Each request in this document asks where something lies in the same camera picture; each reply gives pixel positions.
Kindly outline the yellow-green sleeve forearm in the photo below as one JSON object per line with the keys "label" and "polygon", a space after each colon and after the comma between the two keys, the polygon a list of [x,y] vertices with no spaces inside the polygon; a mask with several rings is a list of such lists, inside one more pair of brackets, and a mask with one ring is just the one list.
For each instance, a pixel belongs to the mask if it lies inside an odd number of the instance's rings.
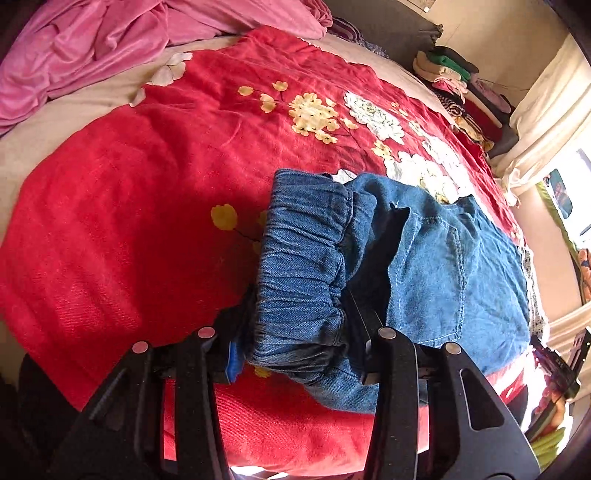
{"label": "yellow-green sleeve forearm", "polygon": [[560,427],[551,433],[540,436],[531,444],[542,471],[546,470],[561,453],[565,444],[566,433],[567,429]]}

